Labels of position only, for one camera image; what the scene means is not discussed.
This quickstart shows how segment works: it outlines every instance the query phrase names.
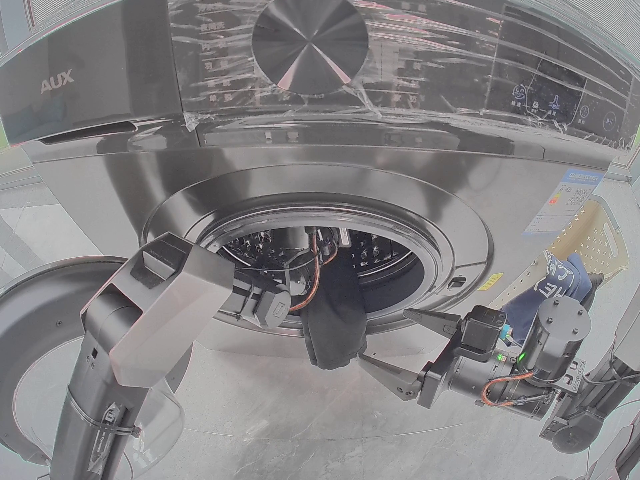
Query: control dial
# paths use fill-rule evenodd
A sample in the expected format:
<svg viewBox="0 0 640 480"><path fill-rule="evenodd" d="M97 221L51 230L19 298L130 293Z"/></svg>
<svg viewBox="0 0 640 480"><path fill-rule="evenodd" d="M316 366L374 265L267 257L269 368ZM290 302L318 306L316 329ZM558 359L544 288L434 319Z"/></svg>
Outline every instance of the control dial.
<svg viewBox="0 0 640 480"><path fill-rule="evenodd" d="M253 28L252 48L258 66L278 87L318 95L356 76L369 36L347 0L272 0Z"/></svg>

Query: laundry basket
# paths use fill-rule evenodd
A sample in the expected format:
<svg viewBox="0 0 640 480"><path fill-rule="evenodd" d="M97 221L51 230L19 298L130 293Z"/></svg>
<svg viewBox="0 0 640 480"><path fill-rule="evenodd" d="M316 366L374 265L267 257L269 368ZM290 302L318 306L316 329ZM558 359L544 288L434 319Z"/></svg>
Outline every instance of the laundry basket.
<svg viewBox="0 0 640 480"><path fill-rule="evenodd" d="M604 274L605 283L629 266L627 247L618 223L606 201L596 195L587 200L548 251L560 260L566 260L572 253L580 254L587 272ZM547 261L541 253L490 307L500 309L546 275Z"/></svg>

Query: warning sticker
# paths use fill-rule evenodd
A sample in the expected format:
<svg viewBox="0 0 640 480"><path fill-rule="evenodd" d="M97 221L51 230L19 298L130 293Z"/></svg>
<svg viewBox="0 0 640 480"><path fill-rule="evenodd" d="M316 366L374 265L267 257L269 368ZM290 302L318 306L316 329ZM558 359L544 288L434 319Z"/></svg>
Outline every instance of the warning sticker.
<svg viewBox="0 0 640 480"><path fill-rule="evenodd" d="M487 279L486 282L482 286L480 286L480 288L478 288L478 292L489 290L489 288L496 284L503 275L504 272L500 272L499 274L492 274L492 276L489 277L489 279Z"/></svg>
<svg viewBox="0 0 640 480"><path fill-rule="evenodd" d="M603 178L601 173L569 169L523 235L560 233Z"/></svg>

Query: gray floor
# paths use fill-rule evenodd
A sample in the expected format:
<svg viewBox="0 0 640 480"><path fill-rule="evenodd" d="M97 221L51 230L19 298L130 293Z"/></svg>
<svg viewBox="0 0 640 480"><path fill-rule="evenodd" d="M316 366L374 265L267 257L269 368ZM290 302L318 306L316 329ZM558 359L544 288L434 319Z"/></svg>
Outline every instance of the gray floor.
<svg viewBox="0 0 640 480"><path fill-rule="evenodd" d="M620 224L631 265L598 293L593 331L581 350L590 367L609 347L640 281L640 210L631 189L606 180L598 191ZM97 253L42 184L0 191L0 285L43 263ZM451 393L425 410L400 402L356 364L323 372L302 353L231 353L207 332L177 393L186 428L145 480L574 478L640 410L640 404L620 408L590 452L562 455L537 437L540 422ZM416 332L424 348L389 361L419 369L437 355L443 341ZM640 392L629 396L635 398ZM3 480L46 472L0 447Z"/></svg>

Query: plastic wrap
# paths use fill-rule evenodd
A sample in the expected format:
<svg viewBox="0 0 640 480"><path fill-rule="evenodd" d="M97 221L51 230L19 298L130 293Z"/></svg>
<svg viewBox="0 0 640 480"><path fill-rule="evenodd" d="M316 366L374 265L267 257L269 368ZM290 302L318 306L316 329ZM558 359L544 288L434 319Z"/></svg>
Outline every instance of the plastic wrap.
<svg viewBox="0 0 640 480"><path fill-rule="evenodd" d="M525 125L628 150L640 81L610 52L506 0L349 0L369 53L357 76L317 96L268 80L252 32L272 0L169 0L188 127L308 116Z"/></svg>

